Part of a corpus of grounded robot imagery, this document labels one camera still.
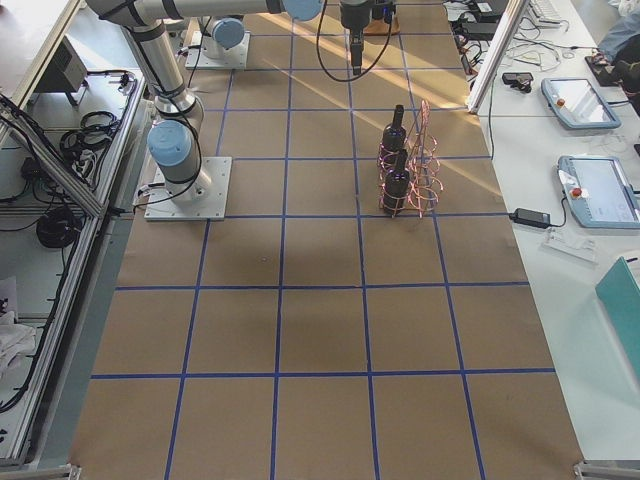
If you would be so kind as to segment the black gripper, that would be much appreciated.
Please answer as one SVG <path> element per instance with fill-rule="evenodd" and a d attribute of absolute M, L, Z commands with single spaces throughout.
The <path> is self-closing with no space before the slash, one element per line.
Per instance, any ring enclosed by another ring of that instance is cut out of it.
<path fill-rule="evenodd" d="M 352 22 L 347 29 L 349 30 L 349 49 L 351 67 L 354 75 L 362 73 L 362 61 L 364 51 L 364 30 L 369 25 L 370 20 Z"/>

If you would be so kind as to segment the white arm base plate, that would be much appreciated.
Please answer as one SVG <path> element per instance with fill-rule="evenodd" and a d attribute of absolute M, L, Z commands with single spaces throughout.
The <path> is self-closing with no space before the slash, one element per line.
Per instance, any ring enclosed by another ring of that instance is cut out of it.
<path fill-rule="evenodd" d="M 250 32 L 246 31 L 238 45 L 225 49 L 209 38 L 200 43 L 202 35 L 196 31 L 189 44 L 185 68 L 188 70 L 244 70 L 247 65 L 250 37 Z"/>
<path fill-rule="evenodd" d="M 147 221 L 224 220 L 231 168 L 231 157 L 204 157 L 195 183 L 179 195 L 186 185 L 166 185 L 163 173 L 156 167 L 154 181 L 162 186 L 151 191 L 144 218 Z"/>

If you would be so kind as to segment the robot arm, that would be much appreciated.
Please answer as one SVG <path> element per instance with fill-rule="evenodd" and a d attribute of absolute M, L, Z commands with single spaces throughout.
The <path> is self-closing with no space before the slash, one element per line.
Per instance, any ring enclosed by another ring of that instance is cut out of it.
<path fill-rule="evenodd" d="M 243 15 L 199 17 L 199 33 L 193 34 L 192 44 L 199 45 L 200 51 L 209 59 L 220 60 L 243 41 L 243 20 Z"/>
<path fill-rule="evenodd" d="M 162 121 L 147 147 L 164 176 L 167 204 L 195 206 L 211 188 L 199 144 L 202 103 L 188 87 L 171 52 L 165 21 L 208 17 L 236 21 L 247 14 L 281 14 L 309 21 L 324 1 L 90 1 L 98 18 L 119 26 L 150 84 Z"/>

